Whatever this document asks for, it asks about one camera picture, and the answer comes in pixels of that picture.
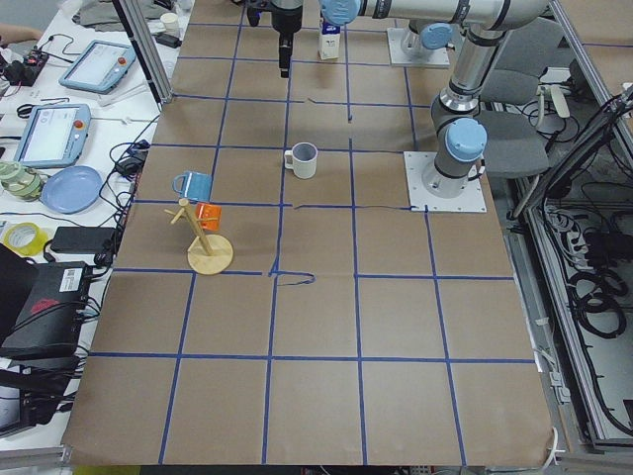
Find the black gripper over cup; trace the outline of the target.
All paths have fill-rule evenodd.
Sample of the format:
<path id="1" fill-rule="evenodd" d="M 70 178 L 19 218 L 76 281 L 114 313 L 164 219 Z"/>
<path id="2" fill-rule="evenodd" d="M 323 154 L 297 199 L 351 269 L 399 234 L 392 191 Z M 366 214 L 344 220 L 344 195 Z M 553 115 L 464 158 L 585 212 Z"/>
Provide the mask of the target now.
<path id="1" fill-rule="evenodd" d="M 251 27 L 259 24 L 261 14 L 271 14 L 271 25 L 279 34 L 278 55 L 282 78 L 290 77 L 294 34 L 302 27 L 302 0 L 248 0 L 246 16 Z"/>

